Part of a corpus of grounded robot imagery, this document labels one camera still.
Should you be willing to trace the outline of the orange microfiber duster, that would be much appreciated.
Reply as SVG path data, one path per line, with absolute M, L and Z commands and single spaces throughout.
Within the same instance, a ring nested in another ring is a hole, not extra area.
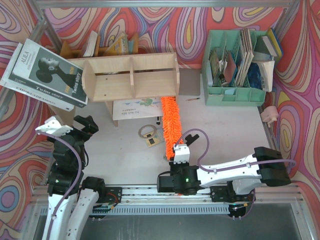
M 180 109 L 173 96 L 161 98 L 162 105 L 162 127 L 165 141 L 165 157 L 168 161 L 175 156 L 173 147 L 175 144 L 182 144 L 182 125 L 180 119 Z

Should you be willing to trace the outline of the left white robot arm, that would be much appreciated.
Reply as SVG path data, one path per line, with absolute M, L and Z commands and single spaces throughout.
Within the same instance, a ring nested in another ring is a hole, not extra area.
M 83 178 L 83 170 L 89 164 L 85 142 L 99 127 L 90 115 L 77 115 L 74 121 L 83 128 L 63 125 L 52 116 L 35 130 L 53 142 L 54 163 L 47 179 L 49 196 L 44 240 L 80 239 L 94 205 L 108 199 L 104 179 Z

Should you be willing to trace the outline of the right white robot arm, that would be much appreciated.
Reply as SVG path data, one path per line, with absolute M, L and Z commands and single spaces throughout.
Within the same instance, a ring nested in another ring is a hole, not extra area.
M 231 184 L 233 194 L 244 196 L 263 184 L 268 187 L 291 184 L 288 167 L 295 164 L 294 160 L 284 159 L 279 151 L 263 146 L 246 157 L 216 165 L 173 163 L 169 171 L 157 176 L 157 192 L 190 196 L 227 183 Z

